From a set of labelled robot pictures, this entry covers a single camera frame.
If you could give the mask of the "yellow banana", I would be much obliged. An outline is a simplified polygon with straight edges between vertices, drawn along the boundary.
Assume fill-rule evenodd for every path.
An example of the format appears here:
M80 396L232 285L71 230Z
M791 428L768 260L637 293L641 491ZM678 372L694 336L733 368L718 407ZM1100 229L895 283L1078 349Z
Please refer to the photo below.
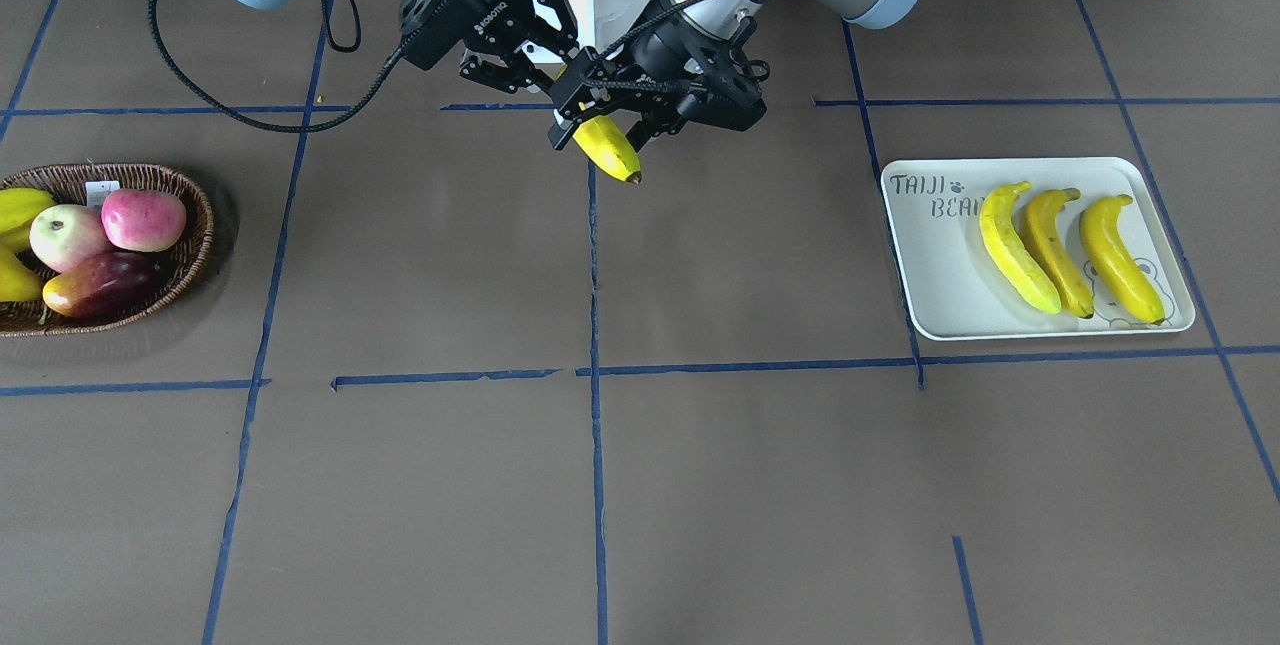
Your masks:
M1080 198L1075 188L1044 189L1023 209L1019 234L1030 257L1057 291L1061 307L1079 320L1094 316L1093 291L1062 241L1057 220L1065 203Z
M1056 285L1033 259L1018 234L1012 215L1016 200L1030 189L1028 180L997 186L983 200L979 232L984 250L1005 280L1024 302L1043 314L1061 314Z
M576 127L572 139L609 177L632 184L643 180L637 152L611 116L590 118Z
M1140 322L1164 322L1166 308L1152 282L1140 271L1120 234L1120 216L1132 195L1110 195L1089 203L1080 218L1085 256L1115 302Z

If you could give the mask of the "brown wicker basket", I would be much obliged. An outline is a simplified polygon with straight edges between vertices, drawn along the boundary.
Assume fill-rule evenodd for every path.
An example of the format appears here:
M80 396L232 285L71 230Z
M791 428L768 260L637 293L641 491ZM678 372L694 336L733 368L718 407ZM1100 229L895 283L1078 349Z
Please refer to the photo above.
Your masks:
M180 198L187 209L187 225L174 247L157 253L164 279L148 299L114 314L90 320L76 320L63 314L45 312L41 302L4 303L1 335L6 339L61 337L108 331L156 314L178 299L210 261L215 244L215 212L206 191L188 174L152 163L74 163L24 168L3 177L3 188L35 188L49 191L56 203L88 203L86 186L116 180L123 188L168 191Z

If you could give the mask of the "white bear tray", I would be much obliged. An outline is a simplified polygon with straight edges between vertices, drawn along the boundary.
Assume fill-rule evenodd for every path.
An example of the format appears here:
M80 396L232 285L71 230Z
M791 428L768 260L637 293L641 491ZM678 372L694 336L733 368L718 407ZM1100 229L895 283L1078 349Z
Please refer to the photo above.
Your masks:
M1094 299L1093 317L1044 314L1021 299L980 241L980 203L997 186L1027 180L1028 203L1043 189L1075 188L1059 230ZM881 186L911 321L933 340L1074 338L1185 331L1196 306L1169 235L1138 166L1121 157L899 159ZM1143 322L1119 305L1085 256L1079 218L1111 195L1129 195L1119 232L1165 308L1164 322Z

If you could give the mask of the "red apple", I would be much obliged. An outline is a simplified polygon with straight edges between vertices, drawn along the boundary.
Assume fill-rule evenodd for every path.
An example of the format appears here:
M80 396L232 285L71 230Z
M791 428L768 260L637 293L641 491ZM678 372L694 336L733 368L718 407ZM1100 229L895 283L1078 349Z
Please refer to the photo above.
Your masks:
M114 247L159 253L180 241L188 211L186 203L168 191L122 188L106 195L100 220Z

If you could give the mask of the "orange fruit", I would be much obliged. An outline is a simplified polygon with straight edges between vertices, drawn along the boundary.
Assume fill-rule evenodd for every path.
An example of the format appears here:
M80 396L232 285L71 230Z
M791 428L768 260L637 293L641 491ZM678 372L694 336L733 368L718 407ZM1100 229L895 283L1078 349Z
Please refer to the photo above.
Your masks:
M145 253L97 253L46 282L44 305L74 320L105 317L140 306L163 280L163 267Z

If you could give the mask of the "yellow green apple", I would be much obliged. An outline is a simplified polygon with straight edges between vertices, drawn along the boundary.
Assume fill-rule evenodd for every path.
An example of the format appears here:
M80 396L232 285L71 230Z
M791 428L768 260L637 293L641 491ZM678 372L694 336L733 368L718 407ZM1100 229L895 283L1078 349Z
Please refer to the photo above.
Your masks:
M58 203L35 218L29 227L29 250L55 273L67 273L86 259L115 250L96 209Z

